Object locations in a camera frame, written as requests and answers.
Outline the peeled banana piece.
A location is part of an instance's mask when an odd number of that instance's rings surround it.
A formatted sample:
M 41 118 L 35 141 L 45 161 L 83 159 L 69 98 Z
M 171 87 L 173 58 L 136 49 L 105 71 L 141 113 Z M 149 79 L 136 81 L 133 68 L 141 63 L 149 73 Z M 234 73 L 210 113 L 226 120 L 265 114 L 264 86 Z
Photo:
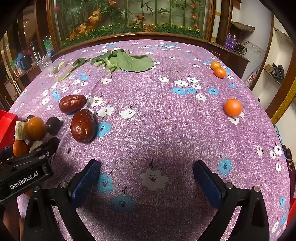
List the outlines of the peeled banana piece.
M 28 122 L 16 121 L 15 125 L 15 140 L 28 140 L 29 135 L 27 131 Z

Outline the large red jujube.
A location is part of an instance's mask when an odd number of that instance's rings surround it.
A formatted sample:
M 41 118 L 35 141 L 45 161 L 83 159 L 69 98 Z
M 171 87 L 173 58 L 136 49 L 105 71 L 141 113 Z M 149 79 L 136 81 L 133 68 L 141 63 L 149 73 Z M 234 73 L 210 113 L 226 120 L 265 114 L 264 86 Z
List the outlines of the large red jujube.
M 92 112 L 89 109 L 77 111 L 71 121 L 71 134 L 79 143 L 90 142 L 95 135 L 96 124 Z

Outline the red tray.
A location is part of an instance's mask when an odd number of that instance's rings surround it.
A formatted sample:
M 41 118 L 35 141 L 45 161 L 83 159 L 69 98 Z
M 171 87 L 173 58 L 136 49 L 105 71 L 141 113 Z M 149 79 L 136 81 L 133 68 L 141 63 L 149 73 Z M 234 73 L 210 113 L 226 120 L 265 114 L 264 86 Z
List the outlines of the red tray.
M 15 136 L 15 125 L 19 120 L 16 114 L 0 110 L 0 149 L 13 144 Z

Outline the lone orange tangerine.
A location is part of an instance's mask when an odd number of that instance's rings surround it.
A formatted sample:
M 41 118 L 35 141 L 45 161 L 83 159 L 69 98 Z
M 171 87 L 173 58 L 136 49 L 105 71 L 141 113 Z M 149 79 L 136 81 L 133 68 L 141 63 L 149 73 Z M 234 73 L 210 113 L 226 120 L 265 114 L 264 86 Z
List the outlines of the lone orange tangerine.
M 228 116 L 236 117 L 242 111 L 242 104 L 236 99 L 228 99 L 224 104 L 224 111 Z

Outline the dark plum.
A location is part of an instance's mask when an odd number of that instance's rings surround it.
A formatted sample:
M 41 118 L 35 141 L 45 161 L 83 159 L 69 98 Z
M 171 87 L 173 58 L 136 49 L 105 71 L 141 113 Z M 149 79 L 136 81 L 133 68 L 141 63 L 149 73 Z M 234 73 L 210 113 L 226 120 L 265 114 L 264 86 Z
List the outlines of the dark plum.
M 48 134 L 55 136 L 62 126 L 61 121 L 55 117 L 50 117 L 46 122 L 46 131 Z
M 27 118 L 26 118 L 26 122 L 29 122 L 34 116 L 33 115 L 29 115 Z

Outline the green olive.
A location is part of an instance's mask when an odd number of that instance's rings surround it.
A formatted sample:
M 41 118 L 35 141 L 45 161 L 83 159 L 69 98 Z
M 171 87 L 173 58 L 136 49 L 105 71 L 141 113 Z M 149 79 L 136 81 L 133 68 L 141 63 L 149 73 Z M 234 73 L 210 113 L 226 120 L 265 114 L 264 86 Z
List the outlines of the green olive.
M 54 74 L 57 74 L 58 72 L 59 72 L 59 69 L 58 69 L 58 68 L 54 68 L 54 69 L 53 69 L 53 73 L 54 73 Z

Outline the clear plastic cup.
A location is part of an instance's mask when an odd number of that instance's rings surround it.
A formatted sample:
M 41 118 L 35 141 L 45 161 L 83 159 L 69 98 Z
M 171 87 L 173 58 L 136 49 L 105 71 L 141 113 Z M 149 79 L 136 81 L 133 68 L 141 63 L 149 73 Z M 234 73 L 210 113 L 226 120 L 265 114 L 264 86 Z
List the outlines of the clear plastic cup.
M 44 55 L 40 60 L 38 60 L 37 65 L 43 74 L 50 74 L 53 71 L 53 63 L 50 53 Z

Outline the small bok choy stalk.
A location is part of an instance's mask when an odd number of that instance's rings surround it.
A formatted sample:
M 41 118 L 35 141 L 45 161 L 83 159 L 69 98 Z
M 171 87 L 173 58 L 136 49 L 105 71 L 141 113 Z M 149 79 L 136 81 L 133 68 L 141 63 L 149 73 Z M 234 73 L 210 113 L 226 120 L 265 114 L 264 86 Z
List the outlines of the small bok choy stalk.
M 85 63 L 89 62 L 90 58 L 78 58 L 72 64 L 72 67 L 66 72 L 65 75 L 58 77 L 57 82 L 61 82 L 62 80 L 66 79 L 74 70 L 79 68 L 80 66 L 84 65 Z

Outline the purple floral tablecloth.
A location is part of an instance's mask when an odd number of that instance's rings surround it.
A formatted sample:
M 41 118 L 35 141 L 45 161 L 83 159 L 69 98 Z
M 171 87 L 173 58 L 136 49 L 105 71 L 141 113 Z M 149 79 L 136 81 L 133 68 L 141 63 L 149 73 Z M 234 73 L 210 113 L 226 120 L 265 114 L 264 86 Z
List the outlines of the purple floral tablecloth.
M 134 73 L 86 63 L 69 77 L 39 74 L 11 106 L 20 120 L 34 115 L 63 124 L 54 175 L 45 188 L 70 180 L 87 162 L 101 162 L 100 184 L 78 214 L 96 240 L 197 240 L 215 215 L 195 184 L 192 165 L 202 160 L 237 188 L 258 186 L 266 205 L 269 239 L 287 227 L 290 181 L 281 143 L 257 98 L 230 69 L 216 77 L 216 58 L 193 45 L 122 41 L 80 49 L 58 58 L 72 65 L 109 50 L 149 56 L 154 67 Z M 72 137 L 74 113 L 60 111 L 68 95 L 84 95 L 96 130 L 88 143 Z M 242 111 L 228 116 L 236 99 Z

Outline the steel thermos jug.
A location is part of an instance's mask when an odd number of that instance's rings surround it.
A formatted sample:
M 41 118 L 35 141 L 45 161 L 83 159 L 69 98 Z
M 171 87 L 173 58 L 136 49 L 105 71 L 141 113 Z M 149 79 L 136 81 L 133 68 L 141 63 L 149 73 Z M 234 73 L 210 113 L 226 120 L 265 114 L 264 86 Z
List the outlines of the steel thermos jug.
M 37 62 L 41 59 L 40 48 L 37 41 L 32 41 L 28 50 L 33 62 Z

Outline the blue detergent jug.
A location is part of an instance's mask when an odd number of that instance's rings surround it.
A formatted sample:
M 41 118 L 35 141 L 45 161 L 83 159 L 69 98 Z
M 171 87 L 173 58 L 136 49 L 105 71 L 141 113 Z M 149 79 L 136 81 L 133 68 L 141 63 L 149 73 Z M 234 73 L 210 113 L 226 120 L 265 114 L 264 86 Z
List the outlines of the blue detergent jug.
M 30 55 L 24 52 L 19 52 L 16 58 L 16 65 L 22 73 L 25 73 L 31 68 L 32 59 Z

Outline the green water bottle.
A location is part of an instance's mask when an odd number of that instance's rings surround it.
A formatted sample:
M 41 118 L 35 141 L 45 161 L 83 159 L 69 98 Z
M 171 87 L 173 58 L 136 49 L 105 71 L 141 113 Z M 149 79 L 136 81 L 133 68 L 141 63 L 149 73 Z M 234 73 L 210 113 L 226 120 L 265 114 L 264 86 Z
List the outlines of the green water bottle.
M 53 48 L 53 44 L 52 44 L 52 40 L 51 40 L 51 36 L 45 36 L 43 39 L 43 43 L 46 49 L 46 53 L 50 54 L 50 56 L 53 56 L 55 54 L 54 48 Z

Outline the large green leaf vegetable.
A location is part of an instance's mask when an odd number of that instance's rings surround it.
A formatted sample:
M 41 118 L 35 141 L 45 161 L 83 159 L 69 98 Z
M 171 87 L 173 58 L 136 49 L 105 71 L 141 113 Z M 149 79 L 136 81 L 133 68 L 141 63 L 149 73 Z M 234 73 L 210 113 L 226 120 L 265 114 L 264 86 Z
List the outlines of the large green leaf vegetable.
M 104 70 L 109 71 L 110 74 L 116 70 L 140 73 L 154 67 L 154 61 L 149 56 L 134 56 L 123 49 L 106 51 L 104 54 L 94 57 L 90 64 L 95 67 L 103 65 Z

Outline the small tangerine far pair front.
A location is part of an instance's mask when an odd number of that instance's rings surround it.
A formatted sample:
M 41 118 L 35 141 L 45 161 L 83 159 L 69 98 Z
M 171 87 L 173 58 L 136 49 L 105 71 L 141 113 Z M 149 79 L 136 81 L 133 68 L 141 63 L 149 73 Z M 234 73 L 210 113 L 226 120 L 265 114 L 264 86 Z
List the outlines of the small tangerine far pair front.
M 225 78 L 225 76 L 226 76 L 226 71 L 225 71 L 225 69 L 222 68 L 222 67 L 217 67 L 217 68 L 214 70 L 214 74 L 215 74 L 215 76 L 217 76 L 217 77 L 223 79 L 223 78 Z

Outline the small tangerine pair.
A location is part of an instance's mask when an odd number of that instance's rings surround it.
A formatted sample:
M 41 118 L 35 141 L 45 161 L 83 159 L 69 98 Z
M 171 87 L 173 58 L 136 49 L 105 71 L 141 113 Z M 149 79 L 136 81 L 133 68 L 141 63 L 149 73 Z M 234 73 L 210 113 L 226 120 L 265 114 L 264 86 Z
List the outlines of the small tangerine pair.
M 219 62 L 217 62 L 217 61 L 211 62 L 211 69 L 212 70 L 216 70 L 217 68 L 220 68 L 220 67 L 221 67 L 221 65 Z
M 217 68 L 214 70 L 214 74 L 215 74 L 215 76 L 217 76 L 217 77 L 223 79 L 223 78 L 225 78 L 225 76 L 226 76 L 226 71 L 225 71 L 225 69 L 222 68 L 222 67 L 217 67 Z

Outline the flower garden glass panel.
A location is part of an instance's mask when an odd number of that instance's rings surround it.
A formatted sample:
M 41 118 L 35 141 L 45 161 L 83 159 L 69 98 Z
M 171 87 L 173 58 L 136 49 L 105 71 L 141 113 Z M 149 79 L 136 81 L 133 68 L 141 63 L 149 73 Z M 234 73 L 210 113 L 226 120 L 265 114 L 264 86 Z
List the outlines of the flower garden glass panel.
M 55 45 L 115 34 L 163 32 L 207 37 L 213 1 L 47 1 Z

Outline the small tangerine far pair back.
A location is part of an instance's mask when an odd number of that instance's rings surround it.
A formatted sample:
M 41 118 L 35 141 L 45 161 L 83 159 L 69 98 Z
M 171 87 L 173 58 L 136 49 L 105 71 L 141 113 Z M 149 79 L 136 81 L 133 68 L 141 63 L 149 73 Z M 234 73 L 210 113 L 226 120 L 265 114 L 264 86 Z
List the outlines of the small tangerine far pair back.
M 221 67 L 221 65 L 219 62 L 217 62 L 217 61 L 211 62 L 211 69 L 212 70 L 216 70 L 217 68 L 220 68 L 220 67 Z

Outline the purple bottles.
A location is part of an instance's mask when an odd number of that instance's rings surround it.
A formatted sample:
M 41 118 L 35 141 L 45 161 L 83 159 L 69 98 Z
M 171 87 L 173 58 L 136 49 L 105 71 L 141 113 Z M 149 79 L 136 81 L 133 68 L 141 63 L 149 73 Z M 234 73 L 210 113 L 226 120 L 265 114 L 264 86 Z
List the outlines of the purple bottles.
M 231 35 L 231 33 L 228 33 L 225 38 L 224 48 L 233 52 L 236 44 L 237 44 L 236 36 Z

